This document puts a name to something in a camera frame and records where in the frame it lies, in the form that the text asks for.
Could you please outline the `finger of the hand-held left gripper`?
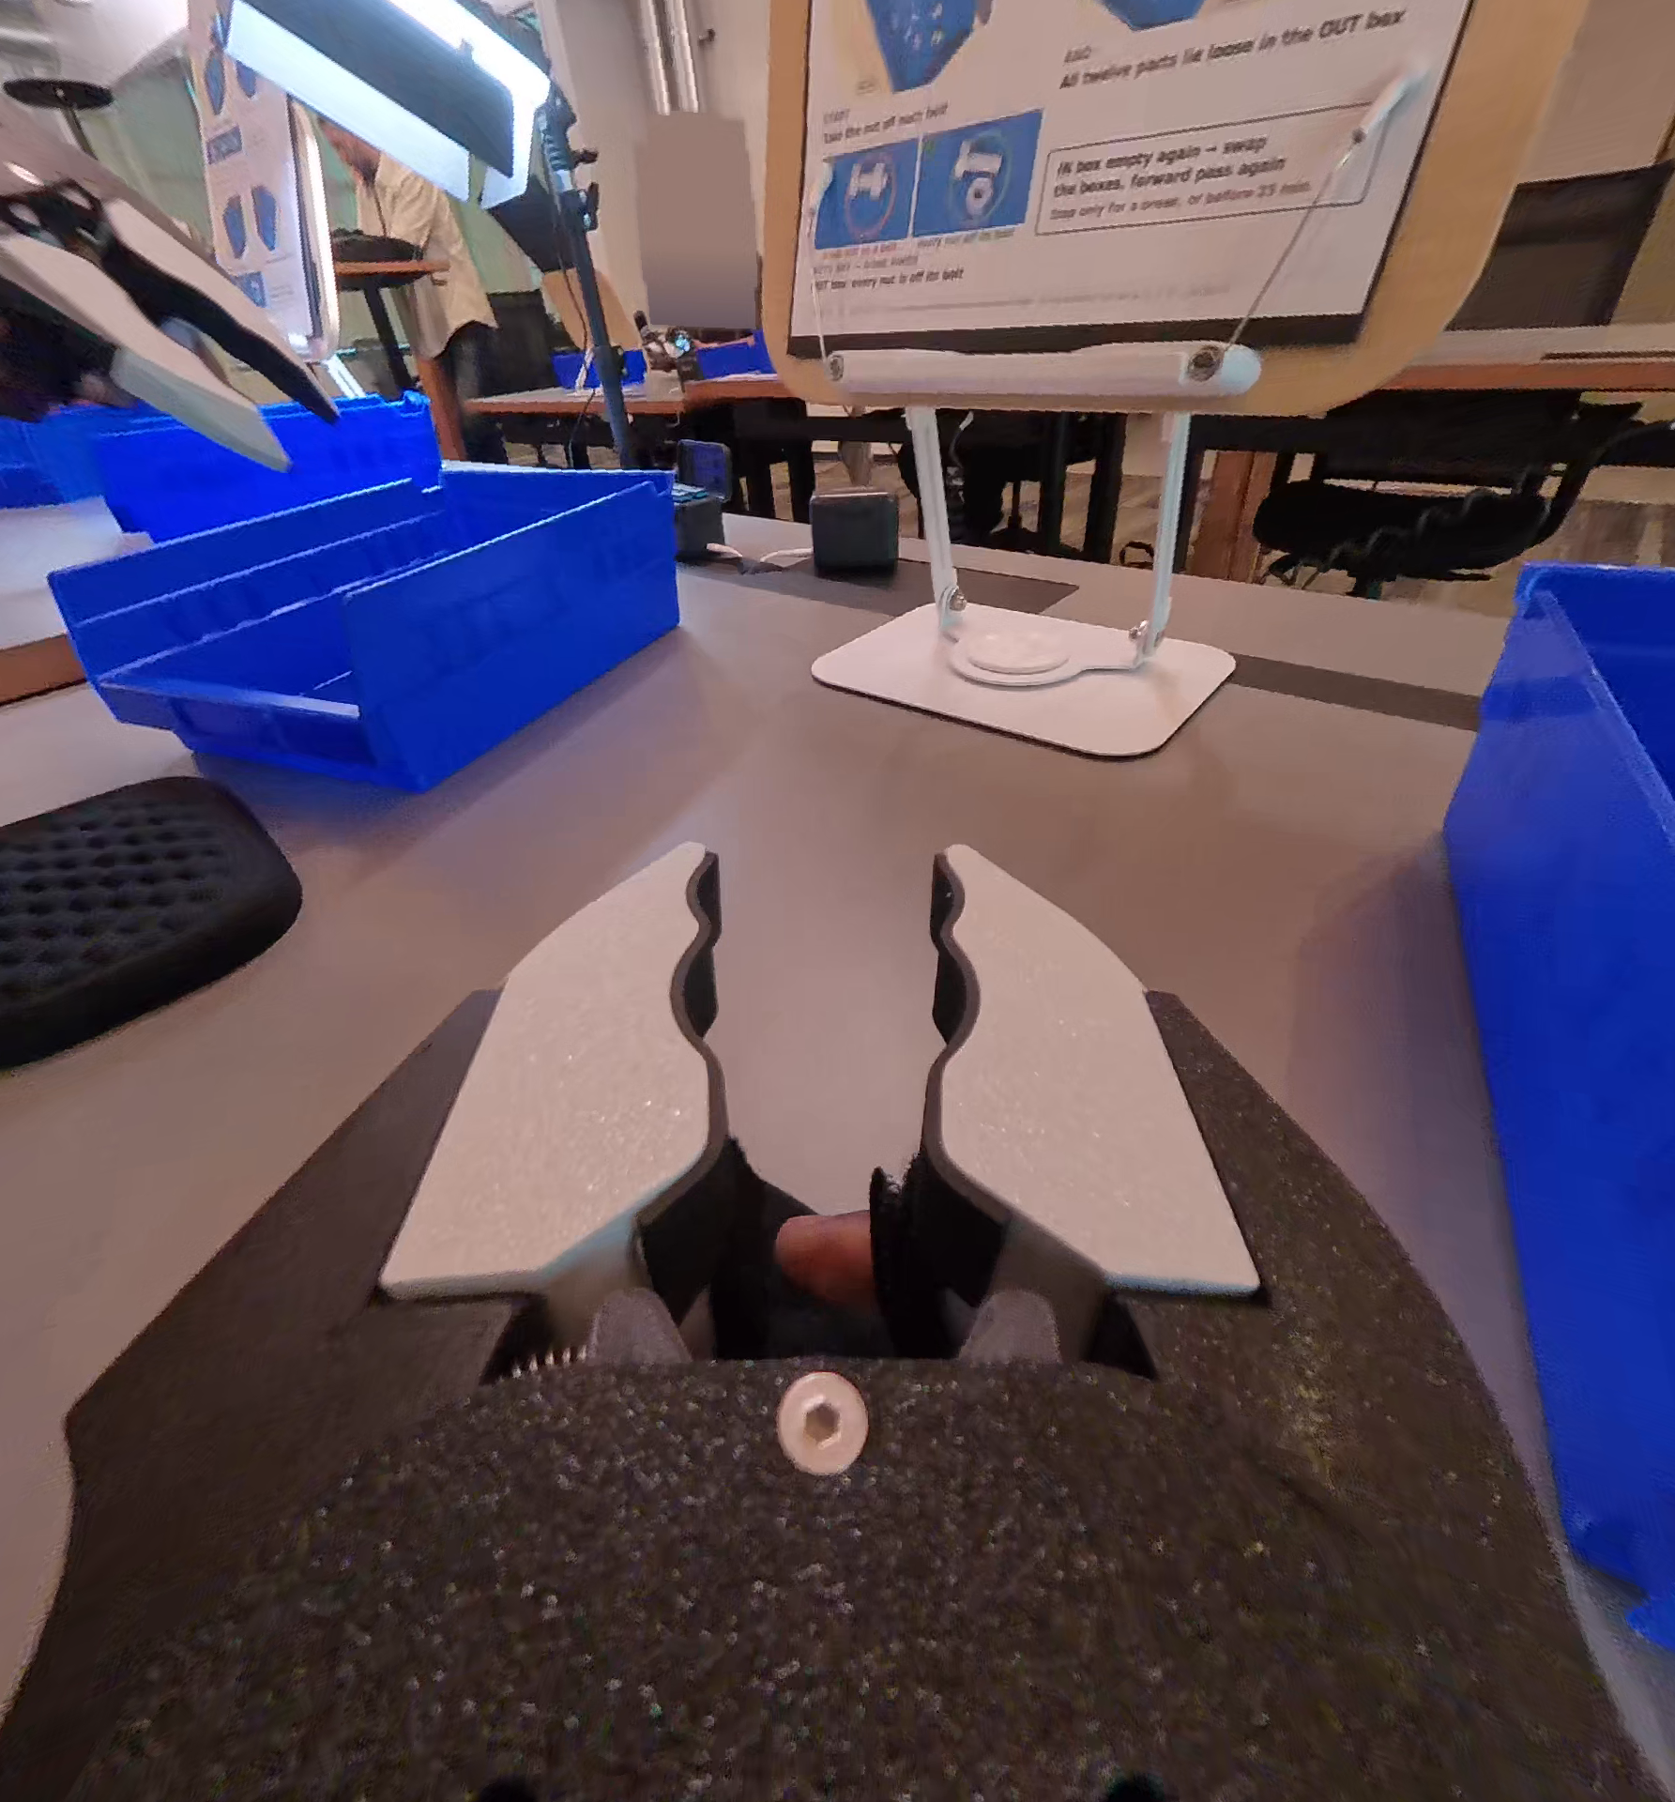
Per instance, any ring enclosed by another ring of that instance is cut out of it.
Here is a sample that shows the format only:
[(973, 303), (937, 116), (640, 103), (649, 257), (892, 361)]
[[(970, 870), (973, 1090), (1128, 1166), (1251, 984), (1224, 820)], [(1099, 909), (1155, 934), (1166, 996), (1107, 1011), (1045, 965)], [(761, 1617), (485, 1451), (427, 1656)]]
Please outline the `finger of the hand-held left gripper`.
[(184, 328), (207, 332), (292, 388), (292, 350), (267, 315), (192, 245), (111, 226), (103, 269), (32, 240), (0, 242), (0, 311), (51, 321), (90, 371), (82, 396), (142, 402), (273, 469), (288, 458), (259, 407), (202, 359)]
[(124, 396), (180, 423), (263, 423), (202, 344), (339, 419), (285, 330), (169, 214), (0, 93), (0, 417)]

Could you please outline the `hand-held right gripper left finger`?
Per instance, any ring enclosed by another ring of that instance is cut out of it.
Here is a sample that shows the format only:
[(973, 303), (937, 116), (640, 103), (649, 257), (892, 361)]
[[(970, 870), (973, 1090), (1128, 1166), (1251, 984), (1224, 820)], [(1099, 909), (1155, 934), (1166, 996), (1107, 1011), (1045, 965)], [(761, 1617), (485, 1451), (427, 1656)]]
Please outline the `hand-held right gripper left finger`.
[(537, 1301), (587, 1334), (653, 1285), (642, 1231), (723, 1150), (715, 1007), (690, 1000), (719, 936), (719, 861), (674, 847), (508, 975), (379, 1272), (395, 1303)]

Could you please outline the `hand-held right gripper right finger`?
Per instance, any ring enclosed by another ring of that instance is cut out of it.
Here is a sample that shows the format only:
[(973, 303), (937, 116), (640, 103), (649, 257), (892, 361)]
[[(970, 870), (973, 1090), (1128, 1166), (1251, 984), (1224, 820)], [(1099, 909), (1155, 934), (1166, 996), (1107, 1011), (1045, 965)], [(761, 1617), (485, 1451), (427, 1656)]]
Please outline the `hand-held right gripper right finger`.
[(935, 859), (923, 1260), (985, 1310), (1029, 1293), (1066, 1355), (1120, 1303), (1261, 1305), (1263, 1272), (1143, 980), (1089, 926), (968, 845)]

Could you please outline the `person's right hand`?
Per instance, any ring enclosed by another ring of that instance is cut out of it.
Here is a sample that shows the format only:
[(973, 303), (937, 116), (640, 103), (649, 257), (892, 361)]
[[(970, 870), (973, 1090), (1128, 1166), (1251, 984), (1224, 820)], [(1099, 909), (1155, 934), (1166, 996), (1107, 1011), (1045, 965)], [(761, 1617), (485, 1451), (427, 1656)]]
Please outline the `person's right hand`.
[(775, 1262), (798, 1291), (833, 1308), (877, 1308), (871, 1214), (804, 1214), (782, 1224)]

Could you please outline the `black floor lamp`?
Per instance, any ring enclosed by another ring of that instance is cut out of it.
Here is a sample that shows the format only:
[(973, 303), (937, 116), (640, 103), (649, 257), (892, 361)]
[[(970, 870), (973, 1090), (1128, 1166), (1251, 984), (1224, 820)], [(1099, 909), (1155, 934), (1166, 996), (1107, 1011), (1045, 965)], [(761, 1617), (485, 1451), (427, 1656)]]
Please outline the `black floor lamp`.
[(86, 130), (88, 116), (103, 114), (115, 105), (113, 89), (72, 78), (24, 76), (7, 79), (0, 91), (26, 108), (59, 116), (76, 147), (95, 155)]

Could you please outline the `printed instruction sheet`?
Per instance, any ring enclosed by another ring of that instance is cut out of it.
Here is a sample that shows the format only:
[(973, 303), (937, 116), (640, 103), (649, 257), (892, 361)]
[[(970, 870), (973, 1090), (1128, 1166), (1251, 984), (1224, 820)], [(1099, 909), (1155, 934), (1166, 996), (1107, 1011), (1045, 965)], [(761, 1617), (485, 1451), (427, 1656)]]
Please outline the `printed instruction sheet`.
[(215, 255), (323, 363), (340, 346), (323, 153), (304, 110), (229, 49), (227, 10), (192, 2), (188, 27)]
[(811, 4), (792, 351), (1344, 344), (1469, 20)]

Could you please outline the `light grey table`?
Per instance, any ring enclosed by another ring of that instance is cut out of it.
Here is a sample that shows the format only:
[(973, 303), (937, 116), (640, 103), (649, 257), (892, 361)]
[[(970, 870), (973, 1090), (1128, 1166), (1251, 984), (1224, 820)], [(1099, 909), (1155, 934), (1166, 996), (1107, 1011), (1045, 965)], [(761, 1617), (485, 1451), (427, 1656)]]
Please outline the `light grey table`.
[(101, 500), (0, 510), (0, 708), (86, 681), (51, 575), (146, 546)]

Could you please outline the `studio light panel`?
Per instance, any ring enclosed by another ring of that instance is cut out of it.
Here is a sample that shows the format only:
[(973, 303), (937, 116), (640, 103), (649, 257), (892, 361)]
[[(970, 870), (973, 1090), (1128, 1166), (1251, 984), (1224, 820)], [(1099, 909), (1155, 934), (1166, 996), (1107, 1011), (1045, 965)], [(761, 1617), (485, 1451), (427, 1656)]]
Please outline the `studio light panel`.
[(227, 50), (454, 199), (499, 209), (532, 186), (553, 78), (458, 2), (219, 4)]

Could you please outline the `wooden office desk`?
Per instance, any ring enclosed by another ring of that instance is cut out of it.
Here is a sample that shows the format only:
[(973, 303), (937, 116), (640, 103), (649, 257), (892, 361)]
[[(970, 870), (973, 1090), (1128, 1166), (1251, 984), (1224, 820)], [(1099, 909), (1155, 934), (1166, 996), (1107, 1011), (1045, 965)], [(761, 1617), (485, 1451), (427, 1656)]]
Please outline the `wooden office desk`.
[(1599, 471), (1675, 475), (1675, 326), (1444, 334), (1365, 398), (1311, 415), (1193, 425), (1176, 568), (1253, 581), (1267, 502), (1313, 483), (1464, 498), (1529, 494), (1560, 529)]
[[(618, 452), (601, 390), (495, 394), (460, 407), (464, 423), (491, 419), (506, 444), (555, 446), (576, 469), (587, 467), (595, 448)], [(807, 417), (779, 377), (740, 373), (686, 384), (653, 377), (624, 390), (624, 411), (628, 446), (618, 452), (624, 467), (670, 471), (682, 440), (719, 442), (732, 452), (738, 512), (777, 515), (775, 467), (784, 463), (788, 515), (807, 521), (817, 471), (809, 450), (788, 442), (788, 429)]]

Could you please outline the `black light stand pole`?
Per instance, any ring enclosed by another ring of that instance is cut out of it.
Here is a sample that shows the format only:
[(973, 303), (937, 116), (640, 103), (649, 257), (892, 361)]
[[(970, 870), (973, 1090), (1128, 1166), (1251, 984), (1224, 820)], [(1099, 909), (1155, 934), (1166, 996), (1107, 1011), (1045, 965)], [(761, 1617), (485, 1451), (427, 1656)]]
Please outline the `black light stand pole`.
[(568, 247), (570, 265), (580, 290), (580, 311), (587, 326), (587, 348), (595, 355), (603, 388), (601, 402), (607, 425), (626, 471), (640, 469), (640, 448), (632, 434), (630, 415), (622, 386), (622, 348), (616, 346), (611, 328), (601, 274), (595, 263), (591, 236), (601, 222), (601, 187), (589, 180), (582, 182), (580, 170), (595, 164), (595, 151), (578, 151), (574, 145), (574, 128), (580, 116), (574, 103), (568, 101), (559, 79), (551, 79), (549, 97), (537, 114), (537, 141), (545, 155), (549, 186), (557, 199), (562, 238)]

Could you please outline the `black honeycomb wrist pad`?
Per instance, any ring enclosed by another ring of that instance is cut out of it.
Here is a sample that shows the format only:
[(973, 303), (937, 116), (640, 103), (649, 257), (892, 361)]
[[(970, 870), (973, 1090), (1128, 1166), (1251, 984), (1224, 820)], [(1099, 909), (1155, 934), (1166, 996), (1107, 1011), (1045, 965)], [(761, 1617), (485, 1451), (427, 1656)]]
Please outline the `black honeycomb wrist pad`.
[(155, 778), (0, 826), (0, 1073), (234, 975), (304, 903), (281, 845), (205, 778)]

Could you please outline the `black device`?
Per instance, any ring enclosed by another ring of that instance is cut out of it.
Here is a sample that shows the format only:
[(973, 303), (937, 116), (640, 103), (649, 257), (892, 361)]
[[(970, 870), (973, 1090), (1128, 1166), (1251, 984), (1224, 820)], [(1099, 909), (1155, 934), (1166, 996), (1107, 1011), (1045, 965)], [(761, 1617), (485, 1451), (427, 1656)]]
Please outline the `black device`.
[(697, 564), (723, 554), (724, 510), (732, 494), (732, 450), (719, 440), (678, 440), (672, 487), (678, 562)]

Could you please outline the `dark grey box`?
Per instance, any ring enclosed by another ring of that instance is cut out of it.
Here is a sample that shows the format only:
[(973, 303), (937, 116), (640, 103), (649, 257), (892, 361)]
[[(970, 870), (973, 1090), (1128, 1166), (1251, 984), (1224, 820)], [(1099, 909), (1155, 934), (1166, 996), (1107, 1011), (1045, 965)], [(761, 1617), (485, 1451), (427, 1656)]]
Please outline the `dark grey box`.
[(817, 492), (807, 510), (811, 562), (827, 579), (885, 577), (898, 568), (900, 514), (892, 492)]

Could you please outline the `black office chair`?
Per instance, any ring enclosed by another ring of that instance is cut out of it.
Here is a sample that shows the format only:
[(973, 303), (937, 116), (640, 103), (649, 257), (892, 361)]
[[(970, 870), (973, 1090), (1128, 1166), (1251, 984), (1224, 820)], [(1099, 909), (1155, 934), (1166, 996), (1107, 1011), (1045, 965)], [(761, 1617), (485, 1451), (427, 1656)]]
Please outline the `black office chair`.
[[(1606, 326), (1675, 174), (1674, 160), (1521, 186), (1454, 330)], [(1417, 392), (1354, 402), (1352, 431), (1305, 481), (1276, 477), (1255, 512), (1269, 577), (1325, 573), (1381, 598), (1400, 579), (1485, 581), (1560, 531), (1639, 402), (1577, 392)]]

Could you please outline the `instruction sign board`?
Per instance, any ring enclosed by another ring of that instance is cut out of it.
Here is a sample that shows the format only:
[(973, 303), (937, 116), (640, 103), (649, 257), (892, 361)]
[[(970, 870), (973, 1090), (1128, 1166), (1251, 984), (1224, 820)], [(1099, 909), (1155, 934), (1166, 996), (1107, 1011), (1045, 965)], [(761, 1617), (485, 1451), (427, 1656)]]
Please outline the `instruction sign board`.
[[(825, 373), (821, 353), (792, 351), (796, 249), (806, 203), (806, 101), (809, 2), (773, 4), (769, 16), (769, 133), (763, 214), (763, 328), (779, 373), (815, 402), (848, 407), (904, 407), (902, 394), (844, 394)], [(1041, 378), (1043, 392), (962, 398), (937, 394), (917, 378), (916, 405), (935, 409), (1151, 413), (1151, 415), (1311, 415), (1361, 398), (1406, 373), (1435, 348), (1469, 297), (1502, 230), (1547, 106), (1574, 47), (1585, 4), (1471, 4), (1411, 178), (1390, 253), (1356, 334), (1336, 346), (1244, 346), (1261, 357), (1251, 394), (1203, 400), (1116, 398), (1099, 380)], [(1159, 344), (1089, 348), (1190, 348), (1211, 336)], [(960, 351), (1037, 353), (1080, 351)]]

